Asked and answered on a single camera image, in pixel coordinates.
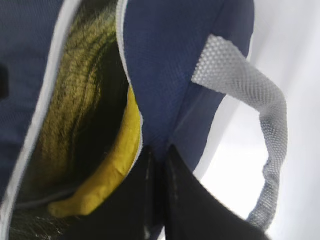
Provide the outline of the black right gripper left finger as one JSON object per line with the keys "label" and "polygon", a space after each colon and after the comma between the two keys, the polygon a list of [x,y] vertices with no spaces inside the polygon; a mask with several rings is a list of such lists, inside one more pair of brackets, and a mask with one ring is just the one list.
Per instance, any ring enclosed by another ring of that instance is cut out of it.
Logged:
{"label": "black right gripper left finger", "polygon": [[90,215],[71,226],[64,240],[157,240],[164,227],[163,185],[150,146],[120,186]]}

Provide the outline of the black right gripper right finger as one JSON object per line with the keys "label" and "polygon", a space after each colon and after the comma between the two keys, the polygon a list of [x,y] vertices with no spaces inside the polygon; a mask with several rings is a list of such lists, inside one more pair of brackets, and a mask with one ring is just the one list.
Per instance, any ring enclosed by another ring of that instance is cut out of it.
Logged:
{"label": "black right gripper right finger", "polygon": [[197,180],[172,145],[164,163],[165,236],[168,240],[267,240]]}

